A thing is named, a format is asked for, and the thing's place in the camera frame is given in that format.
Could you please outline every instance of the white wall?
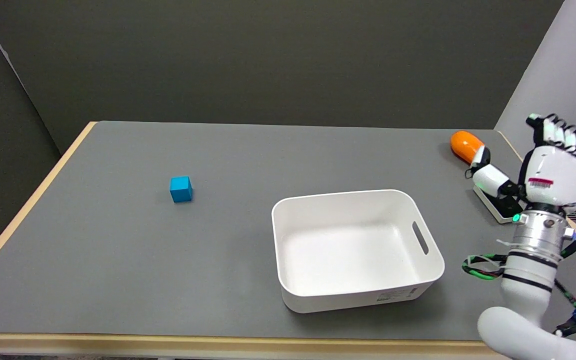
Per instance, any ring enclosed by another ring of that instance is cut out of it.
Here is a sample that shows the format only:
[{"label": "white wall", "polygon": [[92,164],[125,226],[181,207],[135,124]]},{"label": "white wall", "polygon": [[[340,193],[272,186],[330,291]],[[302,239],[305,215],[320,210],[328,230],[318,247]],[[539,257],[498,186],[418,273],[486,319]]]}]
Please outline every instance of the white wall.
[{"label": "white wall", "polygon": [[576,125],[576,0],[565,0],[495,127],[522,156],[533,148],[531,113]]}]

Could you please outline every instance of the red label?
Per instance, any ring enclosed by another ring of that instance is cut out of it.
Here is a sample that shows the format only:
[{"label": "red label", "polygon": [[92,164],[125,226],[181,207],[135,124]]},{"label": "red label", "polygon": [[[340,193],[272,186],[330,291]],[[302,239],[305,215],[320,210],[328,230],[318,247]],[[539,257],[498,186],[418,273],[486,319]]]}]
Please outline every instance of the red label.
[{"label": "red label", "polygon": [[548,178],[531,177],[528,179],[528,184],[530,184],[531,187],[548,189],[554,182],[553,180],[548,180]]}]

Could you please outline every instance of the table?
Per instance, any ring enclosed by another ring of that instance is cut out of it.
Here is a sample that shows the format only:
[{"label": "table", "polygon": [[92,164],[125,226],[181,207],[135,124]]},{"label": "table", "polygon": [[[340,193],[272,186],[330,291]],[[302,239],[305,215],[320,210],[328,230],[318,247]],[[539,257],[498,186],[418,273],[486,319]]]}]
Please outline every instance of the table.
[{"label": "table", "polygon": [[[499,283],[464,274],[512,237],[464,179],[455,130],[90,123],[0,237],[0,353],[339,358],[491,356]],[[503,135],[472,130],[516,177]],[[173,203],[171,177],[194,201]],[[308,194],[398,189],[446,262],[414,301],[315,314],[282,302],[270,210]],[[576,294],[576,255],[558,278]],[[544,327],[571,312],[556,292]]]}]

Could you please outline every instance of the bin handle hole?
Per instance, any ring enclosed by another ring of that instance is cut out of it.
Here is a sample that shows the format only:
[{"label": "bin handle hole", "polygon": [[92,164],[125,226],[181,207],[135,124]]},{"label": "bin handle hole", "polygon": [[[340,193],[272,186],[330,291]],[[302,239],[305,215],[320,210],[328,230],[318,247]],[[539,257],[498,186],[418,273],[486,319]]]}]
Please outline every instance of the bin handle hole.
[{"label": "bin handle hole", "polygon": [[419,242],[421,250],[425,255],[428,255],[428,244],[426,243],[426,239],[424,239],[424,236],[421,234],[421,230],[419,230],[419,226],[416,221],[412,221],[412,231],[414,231],[416,241]]}]

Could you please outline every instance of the white sticker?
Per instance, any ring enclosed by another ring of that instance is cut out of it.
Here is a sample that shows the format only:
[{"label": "white sticker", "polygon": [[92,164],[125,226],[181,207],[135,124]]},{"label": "white sticker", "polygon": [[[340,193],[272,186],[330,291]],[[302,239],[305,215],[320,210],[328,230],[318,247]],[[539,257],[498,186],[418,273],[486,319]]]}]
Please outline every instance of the white sticker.
[{"label": "white sticker", "polygon": [[401,289],[401,290],[392,290],[388,292],[382,292],[377,296],[377,302],[381,301],[390,301],[396,299],[405,299],[407,297],[411,297],[414,292],[416,292],[418,287],[413,287],[412,289]]}]

